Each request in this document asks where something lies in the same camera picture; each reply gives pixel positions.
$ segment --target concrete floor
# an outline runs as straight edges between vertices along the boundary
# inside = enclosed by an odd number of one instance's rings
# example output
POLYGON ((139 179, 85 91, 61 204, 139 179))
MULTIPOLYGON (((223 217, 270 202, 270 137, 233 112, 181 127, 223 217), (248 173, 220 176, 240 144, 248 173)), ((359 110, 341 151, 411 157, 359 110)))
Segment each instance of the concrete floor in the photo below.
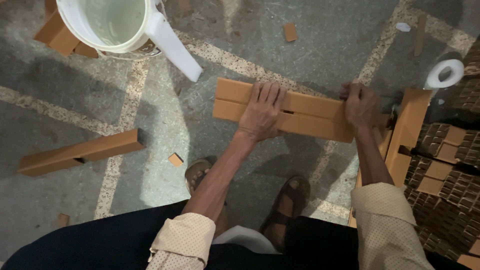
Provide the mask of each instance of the concrete floor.
MULTIPOLYGON (((44 20, 42 0, 1 4, 0 262, 55 230, 59 213, 79 224, 188 198, 187 165, 204 157, 214 161, 236 129, 235 123, 211 117, 218 76, 244 82, 282 77, 294 89, 306 86, 310 94, 336 98, 341 82, 360 75, 383 98, 380 110, 389 112, 405 87, 422 87, 439 60, 461 59, 480 33, 480 3, 475 0, 328 0, 314 5, 307 0, 192 0, 192 8, 194 14, 184 16, 176 1, 166 3, 172 27, 189 41, 196 39, 188 48, 205 69, 197 83, 164 56, 135 65, 63 58, 32 40, 44 20), (415 26, 412 14, 419 11, 430 14, 434 23, 427 29, 423 53, 413 57, 416 28, 404 33, 391 25, 415 26), (295 22, 298 40, 284 41, 281 26, 286 22, 295 22), (467 38, 458 41, 458 35, 467 38), (135 93, 141 94, 138 105, 131 102, 135 93), (15 172, 24 155, 129 127, 145 130, 147 149, 39 177, 15 172), (167 161, 173 152, 185 160, 179 168, 167 161)), ((429 115, 450 114, 436 99, 432 104, 431 110, 440 113, 429 115)), ((304 215, 346 224, 357 169, 354 143, 294 134, 262 142, 232 181, 227 197, 231 224, 257 229, 283 183, 296 174, 312 184, 304 215)))

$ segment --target white foam roll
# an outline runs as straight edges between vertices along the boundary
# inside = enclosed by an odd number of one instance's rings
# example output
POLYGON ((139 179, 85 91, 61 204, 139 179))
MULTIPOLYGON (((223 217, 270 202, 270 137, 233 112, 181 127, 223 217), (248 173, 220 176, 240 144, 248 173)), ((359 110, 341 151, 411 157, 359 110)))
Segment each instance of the white foam roll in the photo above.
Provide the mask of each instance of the white foam roll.
POLYGON ((433 88, 445 88, 452 86, 458 83, 463 77, 463 63, 457 59, 450 59, 441 61, 436 66, 432 68, 432 71, 428 74, 427 83, 433 88), (440 81, 438 76, 445 69, 450 68, 450 76, 444 80, 440 81))

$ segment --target plastic bucket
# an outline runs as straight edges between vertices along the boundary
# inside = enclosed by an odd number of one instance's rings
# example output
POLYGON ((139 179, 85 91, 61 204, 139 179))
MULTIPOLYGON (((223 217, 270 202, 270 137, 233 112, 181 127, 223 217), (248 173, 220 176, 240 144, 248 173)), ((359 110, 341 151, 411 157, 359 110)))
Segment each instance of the plastic bucket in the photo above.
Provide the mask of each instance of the plastic bucket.
POLYGON ((83 43, 114 53, 145 53, 158 47, 191 81, 202 68, 173 32, 159 0, 57 0, 68 29, 83 43))

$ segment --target rolled-up sleeve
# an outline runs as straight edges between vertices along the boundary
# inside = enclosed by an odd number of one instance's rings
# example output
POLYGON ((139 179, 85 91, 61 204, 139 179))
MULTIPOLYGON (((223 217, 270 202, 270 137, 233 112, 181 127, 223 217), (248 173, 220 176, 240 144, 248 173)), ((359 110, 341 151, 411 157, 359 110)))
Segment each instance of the rolled-up sleeve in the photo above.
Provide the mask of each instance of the rolled-up sleeve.
POLYGON ((401 189, 385 183, 370 184, 352 190, 351 198, 359 233, 360 269, 433 269, 401 189))
POLYGON ((186 213, 167 219, 150 248, 147 270, 201 270, 215 233, 215 223, 200 214, 186 213))

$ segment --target man's left hand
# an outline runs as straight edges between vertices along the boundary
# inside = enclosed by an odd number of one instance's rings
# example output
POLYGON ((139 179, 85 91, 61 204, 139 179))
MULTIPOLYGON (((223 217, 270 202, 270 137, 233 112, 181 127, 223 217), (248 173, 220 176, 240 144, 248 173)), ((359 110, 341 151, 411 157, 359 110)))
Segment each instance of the man's left hand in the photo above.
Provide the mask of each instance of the man's left hand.
POLYGON ((237 133, 247 135, 254 142, 281 135, 275 123, 286 92, 287 89, 279 87, 277 82, 253 84, 252 96, 240 118, 237 133))

